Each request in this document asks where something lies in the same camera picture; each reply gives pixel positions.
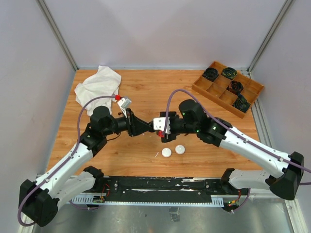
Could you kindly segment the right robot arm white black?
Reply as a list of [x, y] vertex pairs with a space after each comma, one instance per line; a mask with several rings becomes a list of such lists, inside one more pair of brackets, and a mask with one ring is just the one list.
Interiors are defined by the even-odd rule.
[[266, 146], [230, 123], [208, 116], [194, 100], [181, 102], [179, 111], [180, 116], [176, 112], [161, 112], [158, 118], [153, 119], [153, 128], [162, 142], [173, 141], [182, 133], [194, 133], [201, 141], [238, 153], [262, 168], [228, 168], [220, 182], [225, 194], [232, 194], [237, 189], [255, 188], [270, 190], [285, 200], [295, 199], [304, 173], [302, 154], [296, 151], [288, 154]]

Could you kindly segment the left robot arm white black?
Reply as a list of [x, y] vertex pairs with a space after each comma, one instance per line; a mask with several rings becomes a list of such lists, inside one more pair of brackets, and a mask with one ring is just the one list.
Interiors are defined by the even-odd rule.
[[86, 190], [99, 192], [104, 187], [102, 172], [92, 166], [84, 169], [76, 178], [71, 176], [83, 164], [90, 161], [107, 144], [107, 136], [126, 131], [130, 136], [155, 132], [152, 122], [145, 122], [134, 115], [130, 108], [122, 117], [114, 118], [107, 107], [93, 111], [90, 123], [78, 134], [72, 149], [49, 171], [35, 181], [25, 180], [19, 190], [17, 220], [20, 225], [29, 224], [21, 219], [25, 214], [34, 224], [46, 226], [57, 212], [72, 198]]

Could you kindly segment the white round charging case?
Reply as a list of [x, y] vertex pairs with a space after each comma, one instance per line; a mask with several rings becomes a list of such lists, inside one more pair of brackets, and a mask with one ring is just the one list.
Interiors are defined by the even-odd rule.
[[163, 157], [169, 158], [172, 155], [172, 151], [169, 148], [164, 148], [161, 151], [161, 154], [162, 154]]
[[175, 152], [179, 155], [184, 154], [185, 153], [185, 147], [183, 145], [177, 145], [175, 147]]

